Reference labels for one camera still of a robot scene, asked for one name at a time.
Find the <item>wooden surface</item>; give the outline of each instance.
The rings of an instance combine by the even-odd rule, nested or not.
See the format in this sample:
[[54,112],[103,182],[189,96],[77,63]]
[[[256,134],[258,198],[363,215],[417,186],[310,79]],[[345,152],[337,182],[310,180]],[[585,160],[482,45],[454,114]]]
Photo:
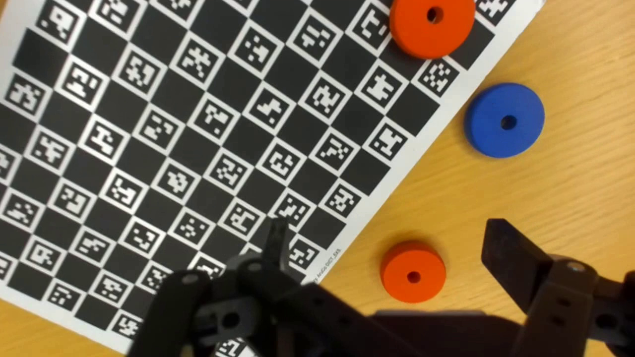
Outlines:
[[[520,319],[478,259],[492,215],[607,277],[635,267],[633,11],[635,1],[548,1],[486,81],[542,94],[548,124],[538,144],[518,158],[484,158],[466,144],[458,114],[324,283],[365,313],[484,309]],[[403,237],[427,239],[449,265],[429,303],[397,303],[377,279],[381,253]],[[115,354],[8,303],[0,321],[0,354]],[[605,348],[589,344],[587,354]]]

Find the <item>black and white pattern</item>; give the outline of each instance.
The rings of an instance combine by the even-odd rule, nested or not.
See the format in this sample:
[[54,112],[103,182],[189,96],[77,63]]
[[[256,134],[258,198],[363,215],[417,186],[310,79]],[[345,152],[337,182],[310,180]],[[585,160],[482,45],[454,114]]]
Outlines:
[[[385,0],[40,0],[4,15],[0,295],[125,352],[165,275],[218,277],[262,251],[274,217],[296,233],[292,277],[322,279],[520,33],[506,23],[540,5],[476,0],[466,43],[421,63]],[[250,352],[232,338],[216,354]]]

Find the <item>orange ring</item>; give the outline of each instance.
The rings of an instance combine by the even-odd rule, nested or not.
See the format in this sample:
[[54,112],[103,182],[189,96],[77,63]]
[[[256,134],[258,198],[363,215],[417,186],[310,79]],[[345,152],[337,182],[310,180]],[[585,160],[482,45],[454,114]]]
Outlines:
[[441,255],[419,241],[393,247],[381,263],[383,287],[401,301],[417,303],[435,297],[447,277]]
[[397,45],[419,59],[452,53],[470,35],[474,0],[395,0],[391,31]]

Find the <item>orange disk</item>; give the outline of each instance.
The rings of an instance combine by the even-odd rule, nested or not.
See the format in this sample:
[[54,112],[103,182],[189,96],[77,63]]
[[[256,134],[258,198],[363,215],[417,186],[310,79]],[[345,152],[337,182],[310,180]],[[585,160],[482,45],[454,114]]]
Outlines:
[[452,53],[470,35],[474,0],[395,0],[391,31],[397,45],[419,59]]
[[395,299],[425,301],[441,291],[445,263],[439,253],[417,241],[401,243],[383,257],[381,281]]

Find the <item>blue disk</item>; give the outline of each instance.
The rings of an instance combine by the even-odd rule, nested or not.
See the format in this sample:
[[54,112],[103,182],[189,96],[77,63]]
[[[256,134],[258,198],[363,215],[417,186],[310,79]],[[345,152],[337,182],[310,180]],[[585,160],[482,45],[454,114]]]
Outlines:
[[466,114],[468,140],[482,154],[504,158],[530,148],[544,126],[540,96],[518,83],[502,83],[482,90]]

